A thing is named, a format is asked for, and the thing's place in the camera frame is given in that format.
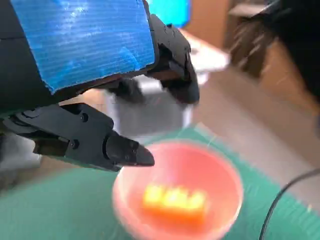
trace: wire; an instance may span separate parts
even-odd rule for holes
[[[276,195],[275,199],[273,200],[268,213],[266,214],[266,217],[264,219],[262,228],[261,228],[261,232],[260,232],[260,237],[259,240],[264,240],[265,238],[265,233],[267,230],[267,226],[269,223],[269,220],[271,218],[272,213],[274,212],[279,200],[281,199],[281,197],[284,195],[284,193],[293,185],[295,185],[296,183],[302,181],[302,180],[306,180],[308,178],[311,177],[315,177],[316,175],[320,175],[320,168],[317,168],[315,170],[309,171],[307,173],[304,173],[300,176],[297,176],[296,178],[294,178],[293,180],[291,180],[290,182],[288,182],[281,190],[280,192]]]

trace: plastic bowl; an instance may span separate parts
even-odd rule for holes
[[[236,221],[242,202],[242,181],[229,161],[208,147],[184,142],[150,145],[155,166],[124,167],[113,186],[113,207],[126,230],[139,240],[219,240]],[[142,196],[150,183],[184,186],[206,192],[210,208],[201,228],[167,224],[148,216]]]

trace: blue tape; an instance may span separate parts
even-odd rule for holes
[[[11,0],[51,93],[155,62],[142,0]]]

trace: green cutting mat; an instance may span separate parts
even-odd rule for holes
[[[241,174],[245,195],[239,218],[224,240],[257,240],[279,186],[201,128],[158,140],[163,139],[192,140],[230,159]],[[113,214],[115,177],[115,173],[80,168],[10,192],[0,198],[0,239],[131,240]],[[320,240],[320,218],[286,195],[274,211],[265,239]]]

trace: blue screen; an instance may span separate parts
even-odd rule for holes
[[[147,0],[150,13],[155,14],[165,24],[181,28],[190,20],[190,0]]]

